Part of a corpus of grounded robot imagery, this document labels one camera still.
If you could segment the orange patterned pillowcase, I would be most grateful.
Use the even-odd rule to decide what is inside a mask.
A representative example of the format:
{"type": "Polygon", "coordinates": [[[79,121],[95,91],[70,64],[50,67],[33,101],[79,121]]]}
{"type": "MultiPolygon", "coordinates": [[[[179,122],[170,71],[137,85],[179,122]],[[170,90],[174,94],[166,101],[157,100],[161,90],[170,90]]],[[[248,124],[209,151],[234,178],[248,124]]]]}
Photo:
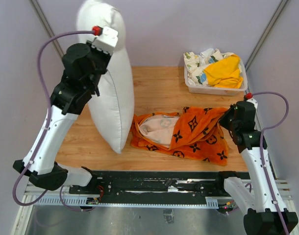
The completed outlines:
{"type": "Polygon", "coordinates": [[[224,107],[184,107],[182,113],[134,116],[130,145],[179,158],[226,165],[228,144],[219,124],[224,107]]]}

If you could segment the white pillow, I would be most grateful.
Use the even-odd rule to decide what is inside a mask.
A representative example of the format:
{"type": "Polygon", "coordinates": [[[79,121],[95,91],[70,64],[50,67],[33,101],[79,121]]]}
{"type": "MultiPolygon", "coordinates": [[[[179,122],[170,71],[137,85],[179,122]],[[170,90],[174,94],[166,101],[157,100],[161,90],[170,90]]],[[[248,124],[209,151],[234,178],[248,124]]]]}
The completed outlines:
{"type": "Polygon", "coordinates": [[[126,50],[126,28],[120,12],[102,0],[86,0],[76,18],[77,30],[94,26],[110,27],[118,32],[118,42],[101,76],[98,89],[88,102],[92,120],[103,139],[120,154],[127,141],[134,114],[134,90],[131,65],[126,50]]]}

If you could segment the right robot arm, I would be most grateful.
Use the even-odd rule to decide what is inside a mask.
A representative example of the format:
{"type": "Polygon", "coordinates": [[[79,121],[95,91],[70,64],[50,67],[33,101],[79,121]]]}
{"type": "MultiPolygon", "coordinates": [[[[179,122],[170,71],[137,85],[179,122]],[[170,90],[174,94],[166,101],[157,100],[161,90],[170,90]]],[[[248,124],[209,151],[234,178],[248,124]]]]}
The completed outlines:
{"type": "Polygon", "coordinates": [[[243,214],[248,235],[288,235],[298,224],[295,212],[288,211],[277,188],[264,135],[255,129],[257,101],[253,98],[231,105],[219,123],[228,130],[242,155],[254,190],[250,193],[234,173],[224,173],[215,191],[229,194],[243,214]]]}

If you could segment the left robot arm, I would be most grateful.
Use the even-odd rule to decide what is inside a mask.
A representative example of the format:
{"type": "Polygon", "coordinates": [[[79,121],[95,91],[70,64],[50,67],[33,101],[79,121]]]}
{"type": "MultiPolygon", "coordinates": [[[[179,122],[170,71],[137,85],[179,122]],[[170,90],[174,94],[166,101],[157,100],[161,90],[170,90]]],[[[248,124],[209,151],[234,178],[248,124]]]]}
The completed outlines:
{"type": "Polygon", "coordinates": [[[86,193],[97,190],[98,182],[86,167],[59,165],[56,155],[72,124],[94,95],[106,73],[116,45],[94,40],[70,46],[62,57],[64,71],[61,81],[50,96],[50,108],[30,153],[16,160],[13,168],[29,177],[36,187],[57,190],[62,185],[80,186],[86,193]]]}

